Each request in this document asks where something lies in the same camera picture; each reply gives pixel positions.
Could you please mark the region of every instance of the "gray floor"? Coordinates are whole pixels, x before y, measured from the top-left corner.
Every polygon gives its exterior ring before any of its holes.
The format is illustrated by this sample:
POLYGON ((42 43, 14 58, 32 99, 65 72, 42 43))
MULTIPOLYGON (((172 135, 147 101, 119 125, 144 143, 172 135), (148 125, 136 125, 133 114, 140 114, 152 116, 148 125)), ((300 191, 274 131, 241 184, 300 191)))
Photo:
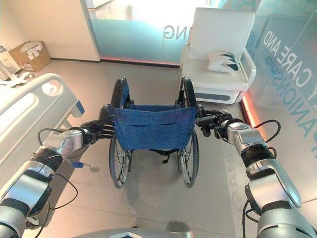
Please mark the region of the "gray floor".
MULTIPOLYGON (((53 60, 36 75, 46 72, 59 74, 82 102, 85 114, 70 120, 76 126, 98 117, 100 107, 110 102, 114 83, 121 76, 127 77, 136 104, 173 104, 178 88, 178 70, 171 68, 53 60)), ((205 106, 226 108, 241 117, 238 105, 205 106)), ((135 225, 163 230, 169 221, 186 222, 197 238, 235 237, 241 229, 238 212, 245 202, 245 168, 234 147, 212 136, 205 138, 198 129, 197 133, 200 169, 192 189, 183 185, 175 159, 164 165, 164 157, 136 151, 129 181, 118 190, 108 169, 109 141, 92 145, 81 161, 94 169, 85 166, 75 170, 71 181, 79 195, 70 205, 55 211, 42 237, 69 238, 135 225)), ((72 187, 66 186, 59 204, 73 195, 72 187)), ((34 237, 37 231, 26 231, 23 237, 34 237)))

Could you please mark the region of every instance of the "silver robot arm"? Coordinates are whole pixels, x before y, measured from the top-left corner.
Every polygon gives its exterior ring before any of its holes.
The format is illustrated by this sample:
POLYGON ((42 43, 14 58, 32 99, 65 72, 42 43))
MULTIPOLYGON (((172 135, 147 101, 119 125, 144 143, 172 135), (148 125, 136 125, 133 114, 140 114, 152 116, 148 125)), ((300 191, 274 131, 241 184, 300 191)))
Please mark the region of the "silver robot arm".
POLYGON ((30 161, 0 190, 0 238, 22 237, 27 218, 39 213, 52 191, 50 182, 60 164, 74 151, 111 138, 111 116, 49 135, 30 161))
POLYGON ((226 111, 200 109, 196 124, 204 135, 214 130, 215 137, 232 144, 241 156, 250 182, 245 193, 251 208, 260 215, 258 238, 317 238, 301 215, 301 197, 283 168, 270 152, 267 143, 256 128, 226 111))

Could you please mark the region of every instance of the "frosted glass panel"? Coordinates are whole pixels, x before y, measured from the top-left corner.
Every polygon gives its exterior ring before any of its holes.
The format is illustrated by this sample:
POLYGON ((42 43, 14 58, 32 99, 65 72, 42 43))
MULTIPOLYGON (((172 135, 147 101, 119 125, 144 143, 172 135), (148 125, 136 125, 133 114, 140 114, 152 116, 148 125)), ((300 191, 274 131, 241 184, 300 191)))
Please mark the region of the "frosted glass panel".
POLYGON ((104 59, 179 64, 197 7, 255 11, 260 0, 87 0, 104 59))

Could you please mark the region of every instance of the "white chair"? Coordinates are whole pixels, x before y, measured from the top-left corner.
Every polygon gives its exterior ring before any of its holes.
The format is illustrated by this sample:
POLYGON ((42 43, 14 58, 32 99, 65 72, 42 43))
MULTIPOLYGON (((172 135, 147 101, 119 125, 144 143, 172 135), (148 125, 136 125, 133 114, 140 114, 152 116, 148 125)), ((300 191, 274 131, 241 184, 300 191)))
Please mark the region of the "white chair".
POLYGON ((254 12, 196 9, 180 70, 182 76, 192 80, 198 101, 225 104, 241 101, 256 75, 255 64, 245 49, 254 18, 254 12), (211 52, 234 54, 239 73, 208 70, 211 52))

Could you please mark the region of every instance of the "chair armrest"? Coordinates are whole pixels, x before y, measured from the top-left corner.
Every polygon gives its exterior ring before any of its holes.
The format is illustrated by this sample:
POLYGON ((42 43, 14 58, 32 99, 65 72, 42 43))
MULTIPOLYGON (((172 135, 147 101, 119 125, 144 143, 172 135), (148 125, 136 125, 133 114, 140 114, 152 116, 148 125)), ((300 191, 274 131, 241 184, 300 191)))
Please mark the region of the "chair armrest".
POLYGON ((254 78, 256 77, 257 68, 256 68, 256 65, 254 64, 251 56, 249 55, 249 52, 247 51, 247 49, 244 49, 244 51, 242 53, 241 66, 244 69, 244 72, 246 74, 247 81, 248 81, 248 84, 250 87, 250 85, 254 81, 254 78))
POLYGON ((180 61, 180 70, 181 70, 182 76, 186 76, 187 74, 188 60, 189 60, 189 43, 186 43, 182 50, 182 58, 180 61))

